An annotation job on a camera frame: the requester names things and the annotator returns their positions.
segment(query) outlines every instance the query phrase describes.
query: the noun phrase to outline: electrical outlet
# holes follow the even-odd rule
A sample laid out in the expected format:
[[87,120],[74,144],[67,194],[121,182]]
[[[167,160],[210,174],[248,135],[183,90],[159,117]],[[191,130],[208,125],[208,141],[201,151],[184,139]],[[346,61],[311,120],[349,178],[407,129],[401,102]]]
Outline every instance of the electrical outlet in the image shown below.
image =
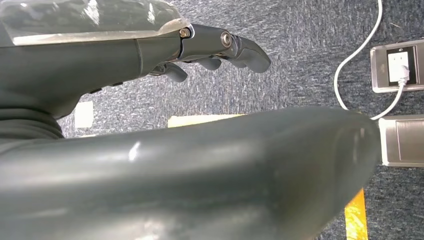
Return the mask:
[[372,90],[376,93],[397,92],[398,80],[404,76],[401,66],[409,70],[409,81],[403,90],[424,90],[424,40],[373,47]]

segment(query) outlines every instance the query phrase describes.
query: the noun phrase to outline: white power cable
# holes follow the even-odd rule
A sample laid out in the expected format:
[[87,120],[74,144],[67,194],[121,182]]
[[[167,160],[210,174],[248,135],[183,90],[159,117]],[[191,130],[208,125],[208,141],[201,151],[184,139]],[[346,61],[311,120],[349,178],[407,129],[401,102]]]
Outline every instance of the white power cable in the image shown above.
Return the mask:
[[[372,29],[371,33],[368,35],[368,37],[365,39],[365,41],[362,43],[362,45],[356,50],[354,51],[350,56],[348,56],[344,61],[342,61],[340,63],[340,65],[337,67],[337,70],[335,71],[334,74],[334,92],[335,92],[335,96],[338,100],[338,103],[341,105],[341,107],[344,110],[349,110],[346,105],[343,103],[342,97],[340,96],[339,93],[339,86],[338,86],[338,80],[339,80],[339,74],[340,71],[342,70],[342,68],[350,61],[352,60],[356,55],[358,55],[358,53],[360,51],[362,51],[365,46],[370,42],[371,38],[374,36],[374,34],[376,33],[377,29],[379,28],[379,25],[382,21],[382,16],[383,16],[383,3],[382,0],[377,0],[378,1],[378,17],[377,17],[377,21],[375,22],[374,28]],[[399,83],[399,90],[397,91],[397,95],[396,98],[394,99],[393,103],[382,113],[380,113],[377,116],[371,117],[372,120],[378,120],[381,117],[383,117],[384,115],[386,115],[387,113],[389,113],[395,106],[396,104],[398,104],[399,99],[401,98],[402,95],[402,91],[404,90],[404,87],[407,83],[409,79],[406,78],[401,78],[398,83]]]

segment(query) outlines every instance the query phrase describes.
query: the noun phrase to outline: robotic arm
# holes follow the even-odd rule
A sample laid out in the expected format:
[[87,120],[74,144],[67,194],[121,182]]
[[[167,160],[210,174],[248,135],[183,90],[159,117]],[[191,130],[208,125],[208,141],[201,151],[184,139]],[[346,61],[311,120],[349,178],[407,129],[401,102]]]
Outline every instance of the robotic arm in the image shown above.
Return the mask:
[[306,240],[355,196],[379,132],[341,109],[64,139],[83,94],[176,63],[262,73],[253,41],[161,0],[0,1],[0,236],[5,240]]

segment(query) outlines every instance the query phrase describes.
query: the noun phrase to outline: clear plastic sheet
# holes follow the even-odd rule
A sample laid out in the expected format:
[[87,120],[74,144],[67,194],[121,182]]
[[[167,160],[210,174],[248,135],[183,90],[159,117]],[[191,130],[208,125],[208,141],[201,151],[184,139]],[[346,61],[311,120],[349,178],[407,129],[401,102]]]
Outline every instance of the clear plastic sheet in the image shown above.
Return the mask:
[[163,0],[2,0],[0,22],[16,46],[148,38],[190,25]]

